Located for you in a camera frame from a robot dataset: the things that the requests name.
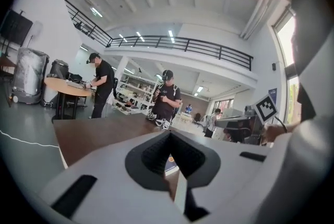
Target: railing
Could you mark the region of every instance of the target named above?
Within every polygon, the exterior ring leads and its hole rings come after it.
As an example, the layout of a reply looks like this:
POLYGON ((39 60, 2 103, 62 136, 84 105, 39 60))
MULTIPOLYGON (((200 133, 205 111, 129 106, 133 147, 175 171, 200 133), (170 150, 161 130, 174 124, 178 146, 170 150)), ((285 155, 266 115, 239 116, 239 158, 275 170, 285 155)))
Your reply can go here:
POLYGON ((78 30, 89 36, 91 39, 100 42, 104 46, 110 44, 112 41, 112 37, 110 35, 104 32, 102 28, 97 26, 69 1, 65 0, 65 3, 72 22, 78 30))
POLYGON ((110 35, 104 32, 69 1, 65 0, 65 2, 74 26, 84 34, 88 35, 91 39, 95 39, 100 42, 106 48, 119 46, 141 46, 148 48, 174 49, 184 52, 196 52, 217 58, 219 60, 228 61, 243 68, 247 68, 250 71, 252 70, 252 56, 227 46, 208 41, 175 37, 173 43, 171 38, 168 36, 142 36, 144 41, 142 41, 140 37, 112 39, 110 35))
POLYGON ((144 41, 142 41, 140 37, 116 38, 112 40, 107 48, 119 46, 140 46, 147 48, 181 50, 184 52, 196 52, 217 58, 219 60, 228 61, 243 68, 247 68, 250 71, 252 70, 252 56, 227 46, 198 39, 179 37, 174 37, 174 43, 168 36, 142 36, 142 38, 144 41))

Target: hand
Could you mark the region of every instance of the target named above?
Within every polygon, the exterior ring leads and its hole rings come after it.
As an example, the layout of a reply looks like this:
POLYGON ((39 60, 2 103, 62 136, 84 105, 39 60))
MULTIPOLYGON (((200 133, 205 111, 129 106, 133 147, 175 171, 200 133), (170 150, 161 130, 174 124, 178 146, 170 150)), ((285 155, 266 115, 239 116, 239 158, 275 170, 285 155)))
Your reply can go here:
POLYGON ((166 96, 162 96, 162 97, 161 97, 161 101, 162 101, 162 102, 167 102, 167 101, 168 101, 168 98, 167 98, 166 96))
POLYGON ((154 97, 157 97, 158 95, 159 95, 159 93, 160 93, 160 90, 159 89, 157 89, 155 92, 154 92, 154 97))
POLYGON ((279 135, 284 133, 284 128, 280 125, 267 125, 263 129, 263 136, 269 143, 273 142, 279 135))

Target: floor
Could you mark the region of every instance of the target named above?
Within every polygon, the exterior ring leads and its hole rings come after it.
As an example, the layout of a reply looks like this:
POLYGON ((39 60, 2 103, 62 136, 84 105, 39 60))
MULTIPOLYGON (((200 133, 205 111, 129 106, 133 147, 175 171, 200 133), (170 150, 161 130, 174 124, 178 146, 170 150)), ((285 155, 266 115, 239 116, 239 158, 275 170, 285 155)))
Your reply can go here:
MULTIPOLYGON (((86 104, 86 108, 77 109, 77 119, 87 119, 91 115, 92 100, 88 98, 86 104)), ((71 115, 71 110, 66 109, 65 113, 71 115)), ((10 108, 3 93, 3 85, 0 85, 1 154, 14 179, 36 193, 40 192, 52 178, 64 170, 59 149, 28 144, 15 139, 57 146, 51 122, 54 114, 55 109, 42 107, 39 104, 12 103, 10 108)), ((105 106, 102 113, 103 117, 118 115, 123 114, 109 104, 105 106)), ((197 125, 178 121, 172 125, 180 130, 204 136, 202 127, 197 125)))

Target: television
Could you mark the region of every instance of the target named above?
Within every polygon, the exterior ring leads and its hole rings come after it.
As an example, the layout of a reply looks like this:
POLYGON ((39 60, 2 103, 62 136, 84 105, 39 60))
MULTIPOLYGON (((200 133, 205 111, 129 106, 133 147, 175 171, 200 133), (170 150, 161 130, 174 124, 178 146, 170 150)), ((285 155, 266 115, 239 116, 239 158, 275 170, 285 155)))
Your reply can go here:
POLYGON ((22 46, 31 26, 32 21, 10 10, 1 26, 0 34, 9 42, 22 46))

